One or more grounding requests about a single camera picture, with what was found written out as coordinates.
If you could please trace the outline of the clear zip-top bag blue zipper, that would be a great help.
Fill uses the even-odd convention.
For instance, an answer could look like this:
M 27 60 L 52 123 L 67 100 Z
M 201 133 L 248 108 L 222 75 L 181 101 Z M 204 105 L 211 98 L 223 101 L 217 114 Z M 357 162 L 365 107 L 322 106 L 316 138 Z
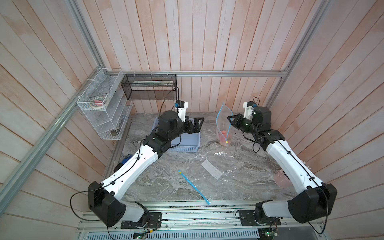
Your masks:
M 233 115 L 232 110 L 223 103 L 216 118 L 216 127 L 217 127 L 216 134 L 217 134 L 217 130 L 229 131 L 233 129 L 232 125 L 227 120 L 227 117 L 232 115 Z

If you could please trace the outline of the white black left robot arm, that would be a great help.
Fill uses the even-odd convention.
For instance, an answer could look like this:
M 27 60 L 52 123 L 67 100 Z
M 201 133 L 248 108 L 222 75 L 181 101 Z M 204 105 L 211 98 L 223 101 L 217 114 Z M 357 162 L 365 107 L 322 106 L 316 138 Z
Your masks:
M 92 182 L 88 187 L 90 210 L 108 227 L 120 220 L 144 225 L 147 209 L 137 202 L 122 202 L 128 188 L 167 150 L 172 141 L 183 134 L 197 134 L 201 131 L 204 118 L 182 118 L 182 112 L 166 111 L 158 117 L 158 125 L 140 143 L 137 152 L 110 177 L 101 183 Z

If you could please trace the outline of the large pink peach front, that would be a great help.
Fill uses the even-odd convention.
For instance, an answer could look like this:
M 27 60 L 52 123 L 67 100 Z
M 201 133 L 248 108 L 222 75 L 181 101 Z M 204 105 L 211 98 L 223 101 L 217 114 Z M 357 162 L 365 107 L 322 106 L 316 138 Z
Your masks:
M 232 142 L 232 130 L 224 131 L 217 130 L 217 138 L 219 144 L 225 147 L 228 147 Z

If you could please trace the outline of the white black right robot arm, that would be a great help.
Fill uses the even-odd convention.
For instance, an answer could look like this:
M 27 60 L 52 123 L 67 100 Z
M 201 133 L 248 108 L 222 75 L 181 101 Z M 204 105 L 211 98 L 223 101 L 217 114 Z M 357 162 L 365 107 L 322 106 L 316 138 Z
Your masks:
M 279 164 L 297 192 L 297 196 L 288 201 L 257 203 L 255 222 L 266 225 L 275 218 L 292 218 L 304 224 L 327 218 L 334 206 L 337 189 L 316 177 L 294 153 L 285 137 L 272 129 L 272 113 L 268 108 L 246 102 L 244 109 L 243 114 L 228 116 L 228 121 L 242 133 L 253 136 L 252 141 L 259 144 Z

